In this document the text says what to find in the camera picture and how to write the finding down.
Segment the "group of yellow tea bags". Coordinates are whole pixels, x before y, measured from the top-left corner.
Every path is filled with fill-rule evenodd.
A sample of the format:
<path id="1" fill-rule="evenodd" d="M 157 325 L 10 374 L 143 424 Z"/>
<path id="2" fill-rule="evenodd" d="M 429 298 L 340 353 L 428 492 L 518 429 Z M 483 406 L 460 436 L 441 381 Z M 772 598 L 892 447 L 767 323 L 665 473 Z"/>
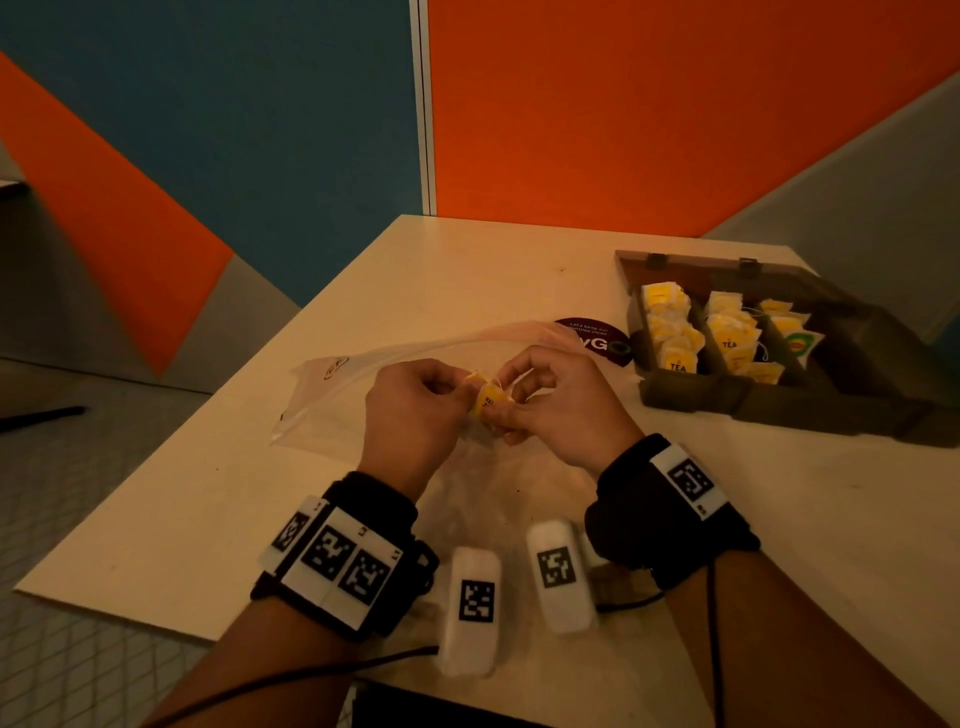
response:
<path id="1" fill-rule="evenodd" d="M 702 324 L 694 322 L 692 298 L 675 281 L 642 285 L 640 301 L 654 365 L 671 372 L 696 374 L 706 360 L 711 338 L 729 373 L 777 385 L 786 365 L 775 361 L 769 346 L 762 343 L 762 323 L 769 324 L 782 339 L 782 333 L 789 331 L 814 332 L 807 328 L 809 313 L 796 311 L 790 301 L 774 298 L 748 307 L 743 294 L 714 290 L 707 297 Z"/>

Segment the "person's right hand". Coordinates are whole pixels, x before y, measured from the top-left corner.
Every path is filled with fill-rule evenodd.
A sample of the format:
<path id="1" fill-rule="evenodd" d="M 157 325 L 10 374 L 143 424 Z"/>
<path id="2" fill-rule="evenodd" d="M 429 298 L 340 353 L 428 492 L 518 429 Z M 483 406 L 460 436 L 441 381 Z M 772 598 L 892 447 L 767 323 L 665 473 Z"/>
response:
<path id="1" fill-rule="evenodd" d="M 524 348 L 499 371 L 512 403 L 529 406 L 533 437 L 564 464 L 599 478 L 644 438 L 592 358 L 552 346 Z"/>

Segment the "black left wristband with markers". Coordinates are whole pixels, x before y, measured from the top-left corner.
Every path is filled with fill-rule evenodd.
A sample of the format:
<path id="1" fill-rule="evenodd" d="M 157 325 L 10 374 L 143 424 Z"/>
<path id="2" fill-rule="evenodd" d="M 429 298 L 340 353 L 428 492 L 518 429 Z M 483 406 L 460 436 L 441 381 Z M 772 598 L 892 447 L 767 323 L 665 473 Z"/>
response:
<path id="1" fill-rule="evenodd" d="M 440 560 L 406 495 L 359 471 L 300 504 L 259 558 L 251 601 L 277 599 L 343 639 L 389 637 Z"/>

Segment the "white partition post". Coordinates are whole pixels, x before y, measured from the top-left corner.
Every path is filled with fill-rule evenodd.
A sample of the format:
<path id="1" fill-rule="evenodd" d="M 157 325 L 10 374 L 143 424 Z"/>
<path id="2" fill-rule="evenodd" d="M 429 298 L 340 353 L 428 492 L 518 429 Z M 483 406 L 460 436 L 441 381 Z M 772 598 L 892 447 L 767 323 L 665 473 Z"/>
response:
<path id="1" fill-rule="evenodd" d="M 436 216 L 437 176 L 428 0 L 408 0 L 422 214 Z"/>

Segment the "purple round sticker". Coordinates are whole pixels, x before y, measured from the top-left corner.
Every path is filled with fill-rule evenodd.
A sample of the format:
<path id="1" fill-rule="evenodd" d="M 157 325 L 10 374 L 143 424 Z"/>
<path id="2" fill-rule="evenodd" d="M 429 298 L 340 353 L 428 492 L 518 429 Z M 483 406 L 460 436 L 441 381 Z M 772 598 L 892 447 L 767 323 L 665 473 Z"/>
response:
<path id="1" fill-rule="evenodd" d="M 558 319 L 555 323 L 577 334 L 582 346 L 591 353 L 625 368 L 634 363 L 630 336 L 605 321 L 584 317 Z"/>

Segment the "dark wooden tea box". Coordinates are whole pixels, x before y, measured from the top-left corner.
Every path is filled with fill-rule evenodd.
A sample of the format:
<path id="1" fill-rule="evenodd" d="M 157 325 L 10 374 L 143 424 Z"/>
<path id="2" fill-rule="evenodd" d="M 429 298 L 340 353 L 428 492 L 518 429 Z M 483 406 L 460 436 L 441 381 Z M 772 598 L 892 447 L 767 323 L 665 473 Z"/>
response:
<path id="1" fill-rule="evenodd" d="M 633 297 L 630 339 L 647 407 L 711 412 L 738 421 L 807 431 L 885 436 L 930 447 L 960 448 L 960 375 L 887 310 L 844 293 L 798 266 L 753 258 L 668 255 L 618 250 Z M 790 302 L 824 334 L 804 370 L 773 327 L 761 341 L 786 366 L 776 385 L 730 373 L 707 339 L 696 373 L 660 369 L 641 302 L 642 285 L 675 282 L 693 302 L 695 324 L 714 290 L 741 293 L 748 308 L 765 299 Z"/>

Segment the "yellow tea bag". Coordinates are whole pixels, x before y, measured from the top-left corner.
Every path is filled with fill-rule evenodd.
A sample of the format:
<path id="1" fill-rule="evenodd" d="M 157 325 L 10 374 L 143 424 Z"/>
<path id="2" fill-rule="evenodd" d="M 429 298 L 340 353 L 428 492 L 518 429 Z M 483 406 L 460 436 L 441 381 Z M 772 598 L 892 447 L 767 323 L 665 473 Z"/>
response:
<path id="1" fill-rule="evenodd" d="M 482 418 L 483 411 L 494 405 L 511 404 L 514 402 L 510 392 L 501 385 L 495 375 L 475 370 L 465 379 L 466 383 L 479 383 L 478 393 L 471 407 L 470 413 L 476 419 Z"/>

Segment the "person's right forearm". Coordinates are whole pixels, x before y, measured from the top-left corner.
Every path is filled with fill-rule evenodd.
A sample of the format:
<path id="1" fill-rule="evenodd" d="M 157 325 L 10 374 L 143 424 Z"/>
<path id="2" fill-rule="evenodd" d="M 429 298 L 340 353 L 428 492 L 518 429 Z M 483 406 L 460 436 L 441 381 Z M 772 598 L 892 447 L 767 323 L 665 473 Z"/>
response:
<path id="1" fill-rule="evenodd" d="M 717 728 L 947 727 L 762 552 L 726 552 L 665 600 Z"/>

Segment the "person's left forearm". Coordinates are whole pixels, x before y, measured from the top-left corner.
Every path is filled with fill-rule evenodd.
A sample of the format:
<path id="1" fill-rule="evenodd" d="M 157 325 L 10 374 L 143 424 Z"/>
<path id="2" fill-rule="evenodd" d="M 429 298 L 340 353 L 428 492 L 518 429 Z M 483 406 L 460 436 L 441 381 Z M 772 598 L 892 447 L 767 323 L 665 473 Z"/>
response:
<path id="1" fill-rule="evenodd" d="M 359 644 L 286 603 L 274 597 L 252 601 L 154 708 L 146 723 L 267 676 L 352 663 L 360 656 Z M 335 728 L 352 682 L 352 674 L 342 674 L 265 687 L 169 728 Z"/>

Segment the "person's left hand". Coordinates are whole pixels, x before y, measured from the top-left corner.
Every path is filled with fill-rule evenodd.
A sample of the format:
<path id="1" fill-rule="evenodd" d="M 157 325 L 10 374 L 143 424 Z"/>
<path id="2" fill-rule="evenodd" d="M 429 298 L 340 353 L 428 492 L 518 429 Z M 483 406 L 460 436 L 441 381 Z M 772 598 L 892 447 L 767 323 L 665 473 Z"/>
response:
<path id="1" fill-rule="evenodd" d="M 469 374 L 432 358 L 379 370 L 366 394 L 356 472 L 417 502 L 456 447 L 461 429 L 450 428 L 448 394 Z"/>

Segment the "black right wristband with marker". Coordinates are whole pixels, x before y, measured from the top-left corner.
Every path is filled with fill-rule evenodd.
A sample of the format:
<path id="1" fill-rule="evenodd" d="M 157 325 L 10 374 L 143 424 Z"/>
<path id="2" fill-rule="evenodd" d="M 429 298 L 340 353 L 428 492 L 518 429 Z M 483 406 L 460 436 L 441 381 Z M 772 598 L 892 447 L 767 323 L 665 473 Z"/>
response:
<path id="1" fill-rule="evenodd" d="M 725 552 L 761 548 L 702 465 L 659 433 L 629 447 L 602 472 L 584 530 L 598 556 L 648 571 L 664 592 Z"/>

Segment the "green label tea bag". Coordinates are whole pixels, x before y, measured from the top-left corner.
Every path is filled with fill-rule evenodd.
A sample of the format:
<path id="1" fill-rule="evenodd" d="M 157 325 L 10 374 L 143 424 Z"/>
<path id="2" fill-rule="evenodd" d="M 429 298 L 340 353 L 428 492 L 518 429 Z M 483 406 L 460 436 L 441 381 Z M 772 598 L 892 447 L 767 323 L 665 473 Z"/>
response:
<path id="1" fill-rule="evenodd" d="M 825 334 L 806 329 L 782 332 L 781 336 L 798 365 L 807 370 L 811 353 L 826 338 Z"/>

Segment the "clear plastic bag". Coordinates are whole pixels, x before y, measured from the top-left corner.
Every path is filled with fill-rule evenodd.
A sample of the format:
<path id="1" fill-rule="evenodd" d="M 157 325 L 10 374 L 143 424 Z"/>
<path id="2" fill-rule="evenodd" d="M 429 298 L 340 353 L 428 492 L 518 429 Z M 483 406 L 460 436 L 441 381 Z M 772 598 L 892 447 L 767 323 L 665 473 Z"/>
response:
<path id="1" fill-rule="evenodd" d="M 585 347 L 569 326 L 508 323 L 444 340 L 302 363 L 294 370 L 294 391 L 271 443 L 356 464 L 366 426 L 366 395 L 382 368 L 432 358 L 492 379 L 529 345 L 587 356 L 614 389 L 633 382 L 629 369 Z M 479 541 L 495 531 L 520 531 L 538 520 L 580 520 L 594 493 L 595 480 L 588 473 L 563 464 L 542 442 L 531 439 L 509 446 L 485 422 L 469 415 L 453 454 L 426 490 L 417 529 L 424 535 L 459 534 Z"/>

